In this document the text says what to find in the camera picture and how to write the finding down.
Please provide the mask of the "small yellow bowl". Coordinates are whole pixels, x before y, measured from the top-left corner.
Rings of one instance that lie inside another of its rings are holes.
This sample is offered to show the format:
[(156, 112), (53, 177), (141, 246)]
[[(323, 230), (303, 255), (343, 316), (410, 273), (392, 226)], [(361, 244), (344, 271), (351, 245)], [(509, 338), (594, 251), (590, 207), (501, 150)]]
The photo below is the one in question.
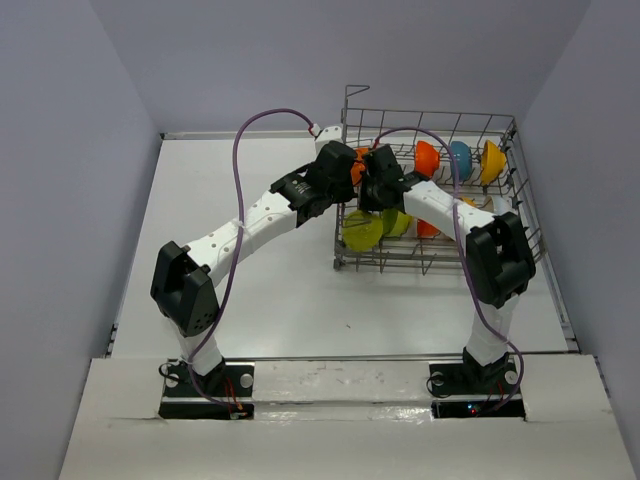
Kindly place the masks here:
[(469, 206), (471, 206), (471, 207), (477, 208), (477, 204), (476, 204), (476, 202), (474, 201), (474, 199), (472, 199), (472, 198), (469, 198), (469, 197), (460, 197), (460, 200), (461, 200), (463, 203), (465, 203), (465, 204), (467, 204), (467, 205), (469, 205)]

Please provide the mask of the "green bowl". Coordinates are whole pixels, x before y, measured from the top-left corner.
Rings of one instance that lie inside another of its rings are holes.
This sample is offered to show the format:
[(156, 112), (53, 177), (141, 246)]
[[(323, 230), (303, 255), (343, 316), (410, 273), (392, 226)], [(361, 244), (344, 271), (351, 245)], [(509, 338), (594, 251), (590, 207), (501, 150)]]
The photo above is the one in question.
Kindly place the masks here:
[(401, 237), (409, 229), (413, 218), (397, 209), (385, 209), (381, 213), (384, 237)]
[(383, 232), (381, 217), (366, 211), (353, 211), (342, 222), (343, 242), (355, 252), (371, 250), (378, 244)]

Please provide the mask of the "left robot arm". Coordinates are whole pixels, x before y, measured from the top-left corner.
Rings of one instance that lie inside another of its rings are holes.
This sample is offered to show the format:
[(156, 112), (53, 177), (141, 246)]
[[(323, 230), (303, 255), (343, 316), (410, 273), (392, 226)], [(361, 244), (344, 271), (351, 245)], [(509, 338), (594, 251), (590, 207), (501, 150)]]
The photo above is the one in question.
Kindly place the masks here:
[(319, 217), (355, 195), (351, 169), (357, 153), (331, 140), (314, 161), (276, 180), (236, 218), (184, 246), (166, 243), (157, 256), (150, 295), (176, 333), (186, 381), (212, 398), (224, 380), (225, 362), (214, 332), (228, 303), (220, 283), (231, 286), (239, 263), (266, 243)]

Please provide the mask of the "white round bowl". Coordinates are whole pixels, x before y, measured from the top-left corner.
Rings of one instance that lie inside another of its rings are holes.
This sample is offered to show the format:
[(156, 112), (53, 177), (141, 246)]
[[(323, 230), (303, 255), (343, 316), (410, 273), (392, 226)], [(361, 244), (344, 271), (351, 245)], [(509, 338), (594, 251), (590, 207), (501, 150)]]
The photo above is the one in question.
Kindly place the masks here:
[(492, 213), (493, 215), (503, 215), (505, 213), (515, 212), (511, 201), (499, 195), (487, 195), (480, 209)]

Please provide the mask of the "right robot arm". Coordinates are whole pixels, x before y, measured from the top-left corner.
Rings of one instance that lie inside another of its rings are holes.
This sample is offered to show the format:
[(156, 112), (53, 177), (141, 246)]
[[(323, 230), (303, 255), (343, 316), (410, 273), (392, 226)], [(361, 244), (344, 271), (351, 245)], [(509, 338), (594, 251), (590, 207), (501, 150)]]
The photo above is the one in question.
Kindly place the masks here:
[(388, 145), (365, 153), (363, 162), (362, 207), (397, 209), (456, 241), (475, 312), (462, 361), (439, 379), (446, 395), (488, 391), (507, 371), (513, 314), (536, 273), (520, 217), (478, 209), (417, 171), (405, 173)]

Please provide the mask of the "blue bowl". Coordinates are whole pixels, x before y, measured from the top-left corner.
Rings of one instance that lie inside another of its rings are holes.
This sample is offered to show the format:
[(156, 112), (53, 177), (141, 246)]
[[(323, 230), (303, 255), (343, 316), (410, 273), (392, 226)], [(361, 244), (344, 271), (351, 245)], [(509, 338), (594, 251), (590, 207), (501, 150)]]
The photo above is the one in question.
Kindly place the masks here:
[(472, 174), (472, 154), (470, 147), (462, 141), (452, 141), (450, 149), (453, 153), (454, 164), (458, 169), (459, 182), (467, 181)]

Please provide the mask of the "large yellow bowl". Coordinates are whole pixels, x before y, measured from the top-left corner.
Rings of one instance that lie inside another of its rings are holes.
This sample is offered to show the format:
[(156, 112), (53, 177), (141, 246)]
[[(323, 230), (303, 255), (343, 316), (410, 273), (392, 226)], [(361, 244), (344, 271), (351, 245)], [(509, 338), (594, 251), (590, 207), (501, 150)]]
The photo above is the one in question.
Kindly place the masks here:
[(506, 155), (492, 141), (486, 140), (481, 154), (480, 181), (483, 186), (488, 186), (499, 178), (506, 166)]

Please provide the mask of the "orange bowl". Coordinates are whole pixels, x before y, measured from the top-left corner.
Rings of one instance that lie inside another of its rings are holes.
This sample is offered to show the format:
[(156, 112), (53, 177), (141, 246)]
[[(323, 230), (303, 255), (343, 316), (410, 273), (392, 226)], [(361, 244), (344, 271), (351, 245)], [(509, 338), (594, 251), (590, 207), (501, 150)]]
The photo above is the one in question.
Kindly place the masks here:
[(414, 149), (414, 170), (432, 178), (440, 167), (440, 153), (430, 143), (418, 141)]
[(416, 224), (416, 234), (419, 238), (434, 238), (440, 234), (440, 230), (434, 225), (418, 219)]

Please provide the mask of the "white orange-bottom bowl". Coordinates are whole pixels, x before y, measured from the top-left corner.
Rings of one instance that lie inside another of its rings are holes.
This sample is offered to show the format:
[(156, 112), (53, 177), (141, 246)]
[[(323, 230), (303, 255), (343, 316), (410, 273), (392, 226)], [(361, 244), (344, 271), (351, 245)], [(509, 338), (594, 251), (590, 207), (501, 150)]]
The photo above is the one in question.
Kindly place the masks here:
[(366, 172), (366, 164), (364, 156), (370, 151), (369, 147), (359, 147), (355, 149), (356, 160), (354, 161), (350, 173), (352, 185), (357, 187), (361, 184), (364, 173)]

